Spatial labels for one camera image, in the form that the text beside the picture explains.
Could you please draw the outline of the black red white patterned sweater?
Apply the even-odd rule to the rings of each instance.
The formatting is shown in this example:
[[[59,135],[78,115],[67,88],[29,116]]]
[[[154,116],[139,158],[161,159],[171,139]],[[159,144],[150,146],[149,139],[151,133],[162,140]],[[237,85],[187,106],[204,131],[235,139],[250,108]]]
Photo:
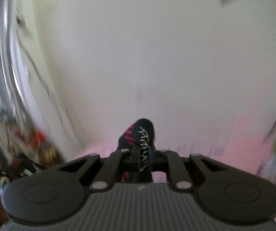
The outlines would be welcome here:
[[[155,130],[153,123],[145,118],[137,120],[119,137],[117,150],[128,149],[137,159],[137,171],[126,172],[123,182],[152,182],[151,160],[153,158]]]

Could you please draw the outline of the red plastic bag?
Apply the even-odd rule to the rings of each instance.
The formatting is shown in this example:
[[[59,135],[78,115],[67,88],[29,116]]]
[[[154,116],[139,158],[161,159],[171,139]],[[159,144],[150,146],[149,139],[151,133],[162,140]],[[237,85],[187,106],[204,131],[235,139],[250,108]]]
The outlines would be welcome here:
[[[19,140],[33,150],[38,150],[46,146],[46,137],[39,129],[27,130],[27,132],[23,134],[18,126],[14,126],[11,128],[11,131]]]

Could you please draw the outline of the pink floral bed sheet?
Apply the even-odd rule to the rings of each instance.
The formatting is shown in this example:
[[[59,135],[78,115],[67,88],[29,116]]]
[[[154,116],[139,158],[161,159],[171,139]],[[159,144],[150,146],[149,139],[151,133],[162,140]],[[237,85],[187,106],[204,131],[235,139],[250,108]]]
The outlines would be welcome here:
[[[164,122],[165,132],[155,124],[155,147],[175,151],[183,157],[198,153],[221,163],[276,182],[276,121],[271,131],[262,137],[250,136],[248,121],[236,121],[229,131],[221,131],[214,124],[196,133],[191,143],[180,143],[178,135],[188,137],[193,122],[188,127]]]

